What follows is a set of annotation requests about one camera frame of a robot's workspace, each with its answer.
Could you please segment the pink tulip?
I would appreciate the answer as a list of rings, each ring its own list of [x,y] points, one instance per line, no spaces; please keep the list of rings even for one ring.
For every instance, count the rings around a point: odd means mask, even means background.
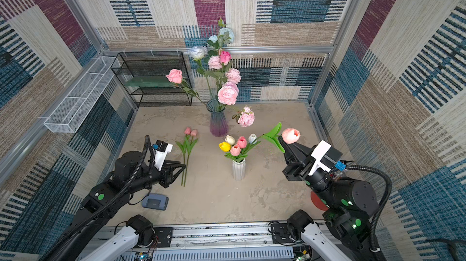
[[[282,123],[279,122],[270,132],[263,134],[260,138],[267,140],[285,154],[283,144],[293,144],[300,139],[300,132],[294,128],[287,128],[281,132]]]
[[[241,148],[238,144],[234,145],[231,147],[230,149],[230,154],[233,156],[233,157],[237,157],[241,154]]]
[[[186,176],[188,172],[188,163],[189,163],[189,156],[191,154],[191,143],[193,140],[192,130],[190,127],[187,127],[184,130],[184,140],[182,142],[176,141],[176,145],[180,148],[182,155],[183,155],[183,162],[186,165],[184,171],[182,172],[182,187],[186,186]]]
[[[186,152],[187,152],[187,155],[188,155],[188,158],[186,160],[186,173],[184,175],[184,181],[183,181],[183,186],[185,187],[186,186],[186,180],[187,180],[187,176],[188,176],[188,164],[189,164],[189,158],[191,156],[191,153],[192,153],[192,150],[195,146],[195,144],[197,143],[198,141],[198,130],[197,129],[190,129],[189,130],[189,135],[186,135],[186,139],[188,140],[188,142],[185,143],[185,148],[186,148]]]

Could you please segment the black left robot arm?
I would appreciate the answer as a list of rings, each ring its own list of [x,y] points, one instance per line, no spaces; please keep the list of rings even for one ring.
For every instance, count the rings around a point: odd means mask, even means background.
[[[146,136],[142,151],[124,153],[104,181],[90,190],[73,221],[41,260],[74,261],[135,193],[174,183],[186,165],[166,158],[171,149],[171,144],[161,140],[152,144]]]

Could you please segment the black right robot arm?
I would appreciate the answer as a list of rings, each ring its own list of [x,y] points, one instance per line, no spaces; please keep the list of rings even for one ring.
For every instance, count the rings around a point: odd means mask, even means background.
[[[284,151],[288,181],[303,181],[326,205],[323,217],[334,238],[353,252],[360,261],[383,261],[385,256],[376,237],[376,225],[393,183],[389,175],[377,168],[355,165],[342,159],[342,153],[328,142],[321,141],[309,148],[299,143],[286,143],[278,138]],[[385,191],[380,200],[371,183],[342,177],[336,172],[345,170],[376,174],[385,181]]]

